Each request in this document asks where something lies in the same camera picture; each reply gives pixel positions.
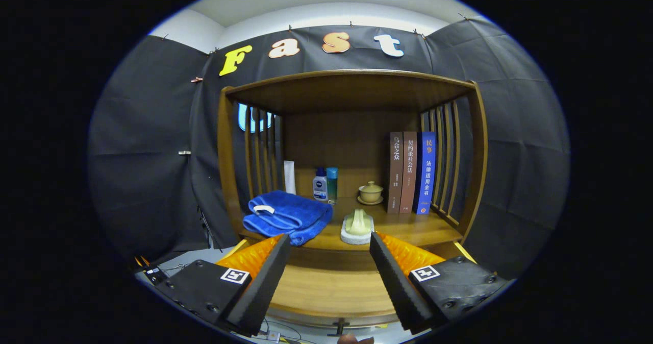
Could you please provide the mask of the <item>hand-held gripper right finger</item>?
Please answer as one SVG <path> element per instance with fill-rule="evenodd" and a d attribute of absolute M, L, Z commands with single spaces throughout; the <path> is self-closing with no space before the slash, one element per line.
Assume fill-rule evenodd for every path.
<path fill-rule="evenodd" d="M 387 233 L 371 233 L 369 253 L 411 334 L 458 323 L 511 286 L 464 255 L 446 259 Z"/>

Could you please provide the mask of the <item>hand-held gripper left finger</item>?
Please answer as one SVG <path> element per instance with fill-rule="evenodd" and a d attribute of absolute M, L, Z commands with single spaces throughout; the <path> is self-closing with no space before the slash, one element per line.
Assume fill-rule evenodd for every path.
<path fill-rule="evenodd" d="M 259 334 L 290 249 L 289 235 L 281 233 L 219 262 L 194 260 L 153 285 L 208 325 L 252 337 Z"/>

